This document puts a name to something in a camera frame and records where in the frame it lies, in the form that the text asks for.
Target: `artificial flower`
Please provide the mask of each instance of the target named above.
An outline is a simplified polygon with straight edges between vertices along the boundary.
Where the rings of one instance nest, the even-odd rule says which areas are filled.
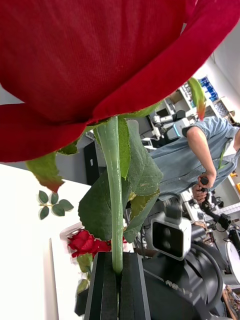
[[[24,102],[0,107],[11,162],[171,94],[236,25],[240,0],[1,0],[0,12],[0,83]]]
[[[109,252],[112,249],[111,241],[98,240],[85,229],[79,230],[77,234],[69,238],[68,246],[75,250],[72,253],[73,258],[85,254],[92,254],[94,258],[98,252]]]

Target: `camera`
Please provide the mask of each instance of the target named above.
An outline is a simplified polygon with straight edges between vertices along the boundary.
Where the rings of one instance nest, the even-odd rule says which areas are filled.
[[[191,249],[192,225],[176,206],[166,208],[151,221],[152,245],[162,254],[183,260]]]

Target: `light blue shirt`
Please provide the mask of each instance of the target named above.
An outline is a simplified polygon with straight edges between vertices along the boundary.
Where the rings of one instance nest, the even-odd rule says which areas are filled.
[[[217,170],[217,177],[212,188],[214,189],[237,166],[240,150],[234,155],[224,156],[221,164],[223,167],[218,169],[224,147],[234,139],[239,128],[232,126],[227,119],[217,116],[206,117],[204,121],[199,121],[194,126],[199,127],[207,138],[211,157]],[[192,184],[198,183],[198,177],[206,171],[189,148],[185,136],[154,150],[151,152],[151,156],[163,173],[159,185],[161,193],[180,194],[191,187]]]

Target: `rose stem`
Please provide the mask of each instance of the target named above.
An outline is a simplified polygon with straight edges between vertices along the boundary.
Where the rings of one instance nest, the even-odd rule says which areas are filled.
[[[123,200],[119,154],[118,117],[97,128],[106,161],[111,199],[112,267],[116,274],[123,270]]]

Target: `hand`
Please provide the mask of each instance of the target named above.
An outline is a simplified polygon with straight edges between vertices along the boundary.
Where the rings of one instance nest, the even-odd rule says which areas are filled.
[[[201,178],[202,177],[206,177],[208,179],[208,184],[202,184],[201,183]],[[217,177],[217,171],[214,169],[212,172],[210,171],[206,171],[205,173],[201,174],[198,177],[198,184],[202,187],[202,188],[207,188],[210,189],[214,186],[214,182],[216,180]]]
[[[207,196],[207,192],[202,192],[201,190],[202,187],[199,184],[192,187],[193,198],[196,199],[199,204],[202,204]]]

